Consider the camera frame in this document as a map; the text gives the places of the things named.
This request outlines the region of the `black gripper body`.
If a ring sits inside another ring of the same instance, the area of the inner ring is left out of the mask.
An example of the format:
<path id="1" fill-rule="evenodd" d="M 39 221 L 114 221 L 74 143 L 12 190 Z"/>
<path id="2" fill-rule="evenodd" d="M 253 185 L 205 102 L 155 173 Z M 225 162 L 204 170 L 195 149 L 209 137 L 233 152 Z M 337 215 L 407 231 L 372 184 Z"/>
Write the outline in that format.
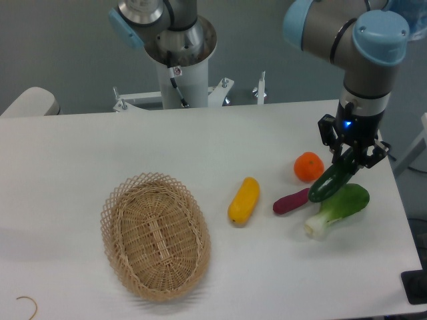
<path id="1" fill-rule="evenodd" d="M 385 103 L 379 99 L 340 99 L 336 115 L 326 114 L 318 121 L 322 143 L 331 148 L 373 146 L 384 111 Z"/>

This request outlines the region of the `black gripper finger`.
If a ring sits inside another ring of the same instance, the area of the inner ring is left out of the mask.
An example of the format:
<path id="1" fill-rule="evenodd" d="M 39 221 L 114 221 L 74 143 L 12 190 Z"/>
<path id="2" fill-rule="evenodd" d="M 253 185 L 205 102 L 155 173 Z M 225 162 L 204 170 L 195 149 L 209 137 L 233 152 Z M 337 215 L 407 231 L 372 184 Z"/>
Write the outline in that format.
<path id="1" fill-rule="evenodd" d="M 327 139 L 327 146 L 330 149 L 330 152 L 332 153 L 332 164 L 335 164 L 342 156 L 342 146 L 345 143 L 345 137 L 344 136 L 337 136 L 337 137 L 329 137 Z"/>
<path id="2" fill-rule="evenodd" d="M 368 148 L 362 148 L 359 142 L 354 141 L 350 147 L 353 160 L 350 165 L 350 173 L 355 175 L 360 169 L 370 169 L 383 160 L 390 151 L 390 144 L 385 141 L 375 140 L 371 154 L 368 154 Z"/>

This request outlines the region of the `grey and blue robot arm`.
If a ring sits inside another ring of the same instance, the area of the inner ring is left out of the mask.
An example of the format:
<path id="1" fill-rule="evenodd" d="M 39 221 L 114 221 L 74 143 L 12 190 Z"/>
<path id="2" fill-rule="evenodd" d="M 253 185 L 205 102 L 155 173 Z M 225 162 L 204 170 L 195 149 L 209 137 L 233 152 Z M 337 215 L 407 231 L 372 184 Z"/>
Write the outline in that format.
<path id="1" fill-rule="evenodd" d="M 217 37 L 195 1 L 120 1 L 108 19 L 155 62 L 164 108 L 222 105 L 230 82 L 208 89 Z M 287 42 L 345 72 L 336 115 L 318 123 L 333 163 L 353 174 L 383 160 L 389 148 L 378 126 L 410 38 L 403 12 L 391 1 L 294 1 L 282 29 Z"/>

